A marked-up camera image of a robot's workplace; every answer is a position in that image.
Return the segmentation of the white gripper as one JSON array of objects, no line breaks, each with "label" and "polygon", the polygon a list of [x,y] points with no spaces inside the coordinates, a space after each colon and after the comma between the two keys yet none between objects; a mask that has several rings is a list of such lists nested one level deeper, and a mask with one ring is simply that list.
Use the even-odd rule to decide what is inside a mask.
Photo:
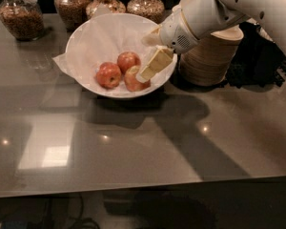
[{"label": "white gripper", "polygon": [[174,51],[187,52],[212,32],[229,29],[247,19],[247,15],[229,9],[220,0],[190,0],[142,37],[141,42],[147,47],[164,45],[170,49],[153,47],[135,78],[141,83],[151,80],[173,62]]}]

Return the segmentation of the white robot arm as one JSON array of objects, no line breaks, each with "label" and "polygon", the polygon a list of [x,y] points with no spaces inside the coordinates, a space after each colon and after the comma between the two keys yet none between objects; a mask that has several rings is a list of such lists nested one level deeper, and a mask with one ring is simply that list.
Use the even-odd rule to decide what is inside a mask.
[{"label": "white robot arm", "polygon": [[190,0],[142,38],[153,48],[136,75],[147,82],[165,69],[175,53],[195,47],[214,31],[254,19],[286,56],[286,0]]}]

